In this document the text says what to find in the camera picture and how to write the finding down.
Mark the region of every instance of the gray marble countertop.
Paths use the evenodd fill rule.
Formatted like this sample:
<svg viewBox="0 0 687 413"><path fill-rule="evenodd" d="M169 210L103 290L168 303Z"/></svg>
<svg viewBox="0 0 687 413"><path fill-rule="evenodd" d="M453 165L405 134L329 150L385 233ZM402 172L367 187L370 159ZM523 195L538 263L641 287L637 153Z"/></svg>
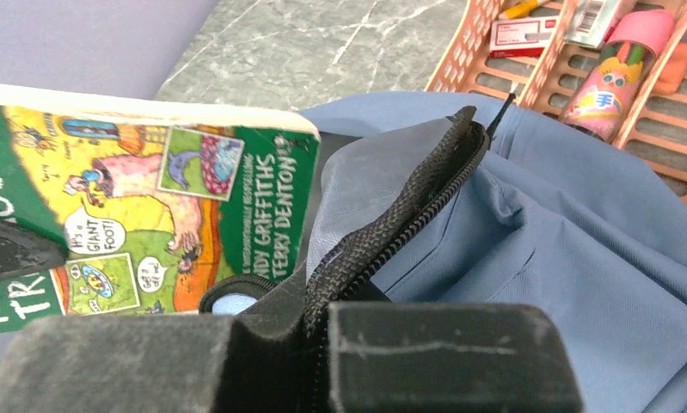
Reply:
<svg viewBox="0 0 687 413"><path fill-rule="evenodd" d="M220 2L157 99L308 108L423 90L467 0Z"/></svg>

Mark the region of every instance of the children's book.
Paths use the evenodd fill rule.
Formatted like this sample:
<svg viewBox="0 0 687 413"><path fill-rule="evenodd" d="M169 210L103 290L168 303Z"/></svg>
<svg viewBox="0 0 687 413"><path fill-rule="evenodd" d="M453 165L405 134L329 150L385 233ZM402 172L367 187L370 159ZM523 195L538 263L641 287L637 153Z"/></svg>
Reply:
<svg viewBox="0 0 687 413"><path fill-rule="evenodd" d="M235 274L283 280L319 144L294 113L0 84L0 219L67 250L62 267L0 282L0 332L196 311Z"/></svg>

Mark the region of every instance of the orange plastic basket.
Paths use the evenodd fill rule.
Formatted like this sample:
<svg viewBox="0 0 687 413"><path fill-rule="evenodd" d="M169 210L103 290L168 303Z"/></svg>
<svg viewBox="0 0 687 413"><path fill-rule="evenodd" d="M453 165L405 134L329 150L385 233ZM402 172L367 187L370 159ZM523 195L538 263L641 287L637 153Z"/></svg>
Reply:
<svg viewBox="0 0 687 413"><path fill-rule="evenodd" d="M558 117L596 64L598 54L564 45L579 0L546 3L540 15L559 15L551 42L539 59L490 59L489 29L506 0L470 0L460 26L426 90L474 92L504 99L517 85L521 108ZM659 73L687 29L687 0L642 0L637 9L668 9L675 33L647 76L619 134L611 143L644 159L687 204L687 76L677 93L652 93Z"/></svg>

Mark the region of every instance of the yellow marker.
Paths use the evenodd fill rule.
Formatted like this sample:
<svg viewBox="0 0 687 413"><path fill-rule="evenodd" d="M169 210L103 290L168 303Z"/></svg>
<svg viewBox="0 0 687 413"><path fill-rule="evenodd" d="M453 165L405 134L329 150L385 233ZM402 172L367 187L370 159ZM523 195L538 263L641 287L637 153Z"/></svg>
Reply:
<svg viewBox="0 0 687 413"><path fill-rule="evenodd" d="M498 19L500 20L510 20L510 19L518 19L520 17L525 17L530 13L532 10L537 9L550 0L525 0L522 3L518 3L517 5L511 7L510 9L507 9L500 13L498 15Z"/></svg>

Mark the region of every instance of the book cover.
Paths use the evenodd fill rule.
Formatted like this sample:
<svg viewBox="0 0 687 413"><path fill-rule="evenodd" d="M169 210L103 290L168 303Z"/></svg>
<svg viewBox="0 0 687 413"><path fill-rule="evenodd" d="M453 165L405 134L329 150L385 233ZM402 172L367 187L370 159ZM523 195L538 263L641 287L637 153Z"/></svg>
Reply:
<svg viewBox="0 0 687 413"><path fill-rule="evenodd" d="M315 133L146 126L0 106L0 218L60 268L0 282L0 332L50 315L195 311L233 274L296 265Z"/></svg>

